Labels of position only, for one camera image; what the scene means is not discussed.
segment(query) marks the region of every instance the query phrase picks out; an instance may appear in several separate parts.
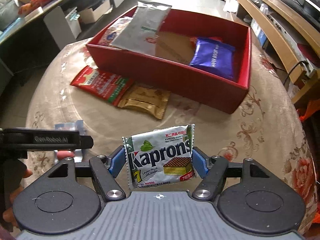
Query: wafer image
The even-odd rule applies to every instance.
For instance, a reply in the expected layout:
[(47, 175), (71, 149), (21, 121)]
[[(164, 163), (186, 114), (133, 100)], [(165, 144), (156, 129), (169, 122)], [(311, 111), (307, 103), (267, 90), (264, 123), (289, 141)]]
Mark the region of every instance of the wafer image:
[(163, 165), (165, 175), (182, 176), (192, 170), (191, 157), (174, 157)]

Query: red box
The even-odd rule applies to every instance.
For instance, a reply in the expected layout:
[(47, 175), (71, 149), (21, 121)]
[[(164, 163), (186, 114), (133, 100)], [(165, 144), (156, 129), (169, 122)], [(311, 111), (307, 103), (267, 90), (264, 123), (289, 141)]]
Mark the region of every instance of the red box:
[[(132, 17), (136, 7), (120, 16)], [(237, 82), (159, 57), (97, 45), (110, 23), (87, 44), (97, 66), (107, 72), (169, 90), (228, 114), (241, 104), (249, 90), (251, 65), (250, 28), (222, 18), (171, 9), (160, 31), (188, 37), (218, 36), (236, 48)]]

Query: red snack package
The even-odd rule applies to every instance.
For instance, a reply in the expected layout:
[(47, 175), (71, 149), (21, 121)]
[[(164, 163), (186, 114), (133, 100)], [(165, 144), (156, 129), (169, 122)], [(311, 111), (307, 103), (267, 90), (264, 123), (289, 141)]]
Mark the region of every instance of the red snack package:
[(98, 45), (110, 46), (110, 43), (121, 33), (124, 28), (127, 27), (131, 20), (131, 17), (125, 17), (116, 20), (113, 25), (111, 25), (102, 35)]
[[(191, 45), (192, 45), (194, 48), (196, 48), (197, 39), (198, 39), (198, 37), (190, 37)], [(212, 40), (215, 40), (215, 41), (221, 41), (221, 42), (223, 42), (222, 38), (220, 38), (220, 37), (209, 37), (208, 39), (212, 39)]]
[(120, 75), (94, 69), (83, 68), (70, 85), (86, 90), (97, 97), (117, 106), (123, 93), (133, 84), (133, 80)]

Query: metal screw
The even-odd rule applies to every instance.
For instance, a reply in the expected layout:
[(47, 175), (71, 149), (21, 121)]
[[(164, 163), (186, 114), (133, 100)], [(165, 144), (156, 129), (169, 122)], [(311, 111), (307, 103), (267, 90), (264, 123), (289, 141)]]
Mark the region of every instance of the metal screw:
[(210, 191), (206, 190), (206, 189), (198, 189), (195, 192), (195, 195), (199, 198), (205, 198), (205, 197), (209, 197), (210, 196)]
[(119, 189), (112, 189), (107, 192), (107, 196), (111, 198), (118, 198), (122, 195), (122, 191)]

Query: open cardboard box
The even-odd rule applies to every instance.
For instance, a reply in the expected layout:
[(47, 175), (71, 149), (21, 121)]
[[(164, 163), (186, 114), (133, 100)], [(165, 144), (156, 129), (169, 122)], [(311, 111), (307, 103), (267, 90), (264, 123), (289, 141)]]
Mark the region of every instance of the open cardboard box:
[[(135, 10), (136, 7), (130, 9), (120, 18), (132, 17)], [(87, 44), (101, 70), (169, 90), (228, 114), (233, 113), (247, 95), (251, 65), (249, 27), (206, 14), (171, 9), (159, 32), (156, 56), (149, 56), (97, 45), (114, 21)], [(189, 37), (214, 36), (236, 48), (235, 82), (188, 66), (194, 54)]]
[(111, 8), (110, 0), (105, 0), (98, 8), (93, 10), (88, 8), (79, 12), (80, 18), (84, 24), (94, 23)]

